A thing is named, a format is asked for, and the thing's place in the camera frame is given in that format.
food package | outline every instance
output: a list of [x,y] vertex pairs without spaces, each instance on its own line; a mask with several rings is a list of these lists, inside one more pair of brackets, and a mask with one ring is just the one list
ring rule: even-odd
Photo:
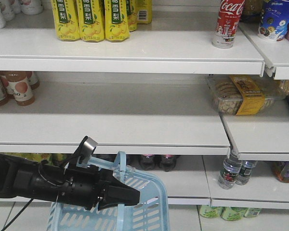
[[[236,83],[244,90],[244,97],[231,78],[235,78]],[[266,77],[209,76],[207,83],[212,93],[214,107],[223,114],[253,115],[270,107],[276,100],[285,98],[278,85]]]

white shelf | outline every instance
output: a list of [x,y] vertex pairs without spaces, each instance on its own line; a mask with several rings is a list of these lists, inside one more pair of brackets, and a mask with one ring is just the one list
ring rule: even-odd
[[257,115],[224,115],[222,120],[240,159],[289,161],[289,106],[286,101],[276,101]]
[[[137,161],[132,165],[142,170]],[[201,156],[182,155],[170,172],[165,172],[157,166],[155,170],[148,172],[158,176],[165,184],[169,204],[210,204],[210,192]]]
[[258,37],[258,24],[240,23],[239,28],[263,56],[265,71],[274,79],[289,79],[289,41],[266,41]]
[[0,70],[261,74],[263,58],[241,31],[231,49],[211,44],[216,20],[217,13],[155,13],[122,43],[87,43],[58,40],[50,10],[20,13],[0,30]]
[[206,85],[42,82],[34,93],[0,107],[0,152],[73,153],[86,135],[96,154],[229,151]]
[[279,182],[265,162],[259,162],[246,185],[222,189],[217,179],[224,156],[204,156],[212,206],[289,209],[289,183]]

can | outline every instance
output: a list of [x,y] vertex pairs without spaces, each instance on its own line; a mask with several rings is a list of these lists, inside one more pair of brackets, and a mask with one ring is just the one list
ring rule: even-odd
[[243,12],[245,0],[221,0],[212,44],[218,48],[231,48]]
[[289,25],[289,0],[264,0],[258,36],[267,41],[281,41]]

yellow juice bottle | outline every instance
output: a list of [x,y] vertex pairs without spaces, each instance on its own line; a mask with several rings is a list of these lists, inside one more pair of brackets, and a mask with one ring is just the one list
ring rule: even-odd
[[126,0],[105,0],[105,37],[111,42],[130,37]]
[[101,0],[77,0],[80,37],[86,42],[105,39],[104,8]]
[[152,0],[137,0],[137,23],[152,22]]
[[137,0],[126,0],[127,19],[130,32],[137,29]]
[[62,41],[80,39],[76,0],[52,0],[54,27]]

shopping basket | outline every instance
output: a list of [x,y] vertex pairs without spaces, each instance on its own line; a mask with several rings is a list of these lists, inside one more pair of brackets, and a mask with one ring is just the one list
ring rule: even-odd
[[87,165],[113,170],[116,179],[140,191],[139,204],[98,211],[52,203],[47,231],[170,230],[166,189],[155,175],[126,166],[125,152],[118,152],[114,162],[91,157]]

